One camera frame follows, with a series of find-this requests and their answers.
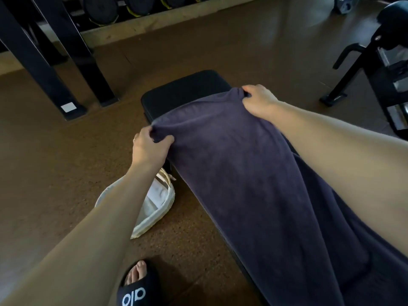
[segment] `white bag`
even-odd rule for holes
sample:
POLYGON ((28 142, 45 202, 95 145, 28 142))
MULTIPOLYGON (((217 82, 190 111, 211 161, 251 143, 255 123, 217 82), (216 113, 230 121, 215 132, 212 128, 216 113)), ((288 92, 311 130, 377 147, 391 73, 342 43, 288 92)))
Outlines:
MULTIPOLYGON (((122 178, 123 177, 115 181, 101 193, 96 201, 95 207, 98 206, 113 187, 120 183, 122 178)), ((174 197, 175 192, 171 184, 170 176, 164 169, 161 169, 147 192, 130 239, 141 236, 159 221, 170 210, 174 202, 174 197)))

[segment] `forearm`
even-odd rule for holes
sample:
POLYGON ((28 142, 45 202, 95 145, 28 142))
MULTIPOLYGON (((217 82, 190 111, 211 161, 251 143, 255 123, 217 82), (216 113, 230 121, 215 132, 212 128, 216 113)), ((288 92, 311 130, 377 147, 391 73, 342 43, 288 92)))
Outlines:
POLYGON ((105 305, 156 172, 133 165, 122 182, 36 266, 3 302, 105 305))
POLYGON ((268 121, 373 230, 408 255, 408 143, 283 102, 268 121))

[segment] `black slide sandal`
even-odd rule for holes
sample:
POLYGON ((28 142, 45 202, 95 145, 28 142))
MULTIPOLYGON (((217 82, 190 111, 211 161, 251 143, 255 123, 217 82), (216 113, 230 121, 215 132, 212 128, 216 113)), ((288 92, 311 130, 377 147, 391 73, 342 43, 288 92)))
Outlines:
POLYGON ((153 264, 146 262, 147 275, 142 279, 124 286, 127 275, 136 265, 135 262, 123 276, 116 297, 117 306, 162 306, 162 289, 160 286, 159 275, 153 264))

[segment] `brown floor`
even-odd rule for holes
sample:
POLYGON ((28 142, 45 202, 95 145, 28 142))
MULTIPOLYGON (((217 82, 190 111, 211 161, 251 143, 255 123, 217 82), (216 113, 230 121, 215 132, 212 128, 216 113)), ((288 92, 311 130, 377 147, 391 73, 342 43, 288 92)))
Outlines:
MULTIPOLYGON (((92 209, 130 165, 132 138, 146 125, 141 95, 204 69, 231 85, 264 84, 281 100, 390 133, 367 79, 333 108, 317 100, 353 42, 367 44, 383 5, 362 0, 331 15, 333 0, 257 0, 95 50, 121 102, 100 108, 72 64, 57 67, 87 116, 66 122, 26 71, 0 77, 0 300, 92 209)), ((174 206, 132 240, 122 269, 155 257, 171 305, 257 305, 222 238, 187 186, 175 182, 174 206)))

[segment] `hand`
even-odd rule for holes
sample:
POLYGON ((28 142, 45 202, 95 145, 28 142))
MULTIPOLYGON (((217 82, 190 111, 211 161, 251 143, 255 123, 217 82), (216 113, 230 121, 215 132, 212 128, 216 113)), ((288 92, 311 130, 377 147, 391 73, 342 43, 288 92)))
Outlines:
POLYGON ((270 107, 279 102, 272 92, 262 85, 247 85, 242 86, 242 89, 252 95, 252 97, 245 97, 242 103, 248 112, 258 118, 267 119, 270 107))
POLYGON ((170 145, 174 142, 172 135, 166 136, 159 143, 155 143, 150 137, 152 127, 143 128, 133 139, 132 166, 147 164, 149 168, 158 172, 163 166, 170 145))

